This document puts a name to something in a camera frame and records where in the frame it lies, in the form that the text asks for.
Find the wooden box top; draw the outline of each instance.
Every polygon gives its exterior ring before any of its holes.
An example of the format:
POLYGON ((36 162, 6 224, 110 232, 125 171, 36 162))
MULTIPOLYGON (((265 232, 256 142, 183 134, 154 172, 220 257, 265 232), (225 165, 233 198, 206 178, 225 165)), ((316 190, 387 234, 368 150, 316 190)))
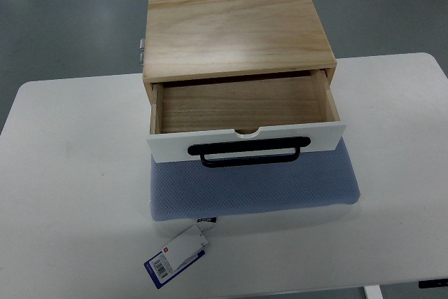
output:
POLYGON ((312 0, 149 0, 144 83, 335 67, 312 0))

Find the white table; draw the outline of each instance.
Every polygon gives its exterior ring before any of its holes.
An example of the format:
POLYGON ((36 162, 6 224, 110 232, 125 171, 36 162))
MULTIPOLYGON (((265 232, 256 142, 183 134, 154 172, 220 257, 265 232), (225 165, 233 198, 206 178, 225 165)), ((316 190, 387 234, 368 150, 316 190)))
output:
POLYGON ((220 218, 164 288, 141 75, 31 82, 0 136, 0 298, 215 298, 448 276, 448 80, 426 54, 338 60, 353 206, 220 218))

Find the white drawer front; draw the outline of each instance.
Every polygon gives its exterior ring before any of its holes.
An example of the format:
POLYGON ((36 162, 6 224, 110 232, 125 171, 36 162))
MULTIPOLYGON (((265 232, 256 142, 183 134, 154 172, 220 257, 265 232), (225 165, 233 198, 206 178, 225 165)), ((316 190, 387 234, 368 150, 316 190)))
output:
POLYGON ((253 134, 238 134, 232 129, 150 134, 148 136, 148 144, 156 162, 200 160, 198 155, 188 154, 187 150, 190 146, 229 141, 246 141, 249 139, 309 137, 311 143, 301 148, 302 152, 329 151, 336 148, 345 127, 346 125, 342 122, 326 122, 265 126, 260 127, 253 134))

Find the blue cushion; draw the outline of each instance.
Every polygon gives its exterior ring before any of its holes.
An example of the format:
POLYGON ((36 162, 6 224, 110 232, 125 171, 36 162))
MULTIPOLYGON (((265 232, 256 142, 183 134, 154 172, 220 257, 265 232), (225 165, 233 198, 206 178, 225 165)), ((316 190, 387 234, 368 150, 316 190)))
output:
POLYGON ((207 168, 199 160, 151 166, 155 221, 353 204, 360 196, 344 140, 294 162, 207 168))

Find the barcode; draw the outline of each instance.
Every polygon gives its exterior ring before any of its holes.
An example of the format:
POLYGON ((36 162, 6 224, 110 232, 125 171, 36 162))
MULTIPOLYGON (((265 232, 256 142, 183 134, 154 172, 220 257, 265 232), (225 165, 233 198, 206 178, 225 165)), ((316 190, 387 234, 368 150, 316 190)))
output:
POLYGON ((157 275, 163 279, 168 275, 168 272, 165 270, 165 267, 163 266, 162 262, 157 260, 153 263, 154 270, 157 272, 157 275))

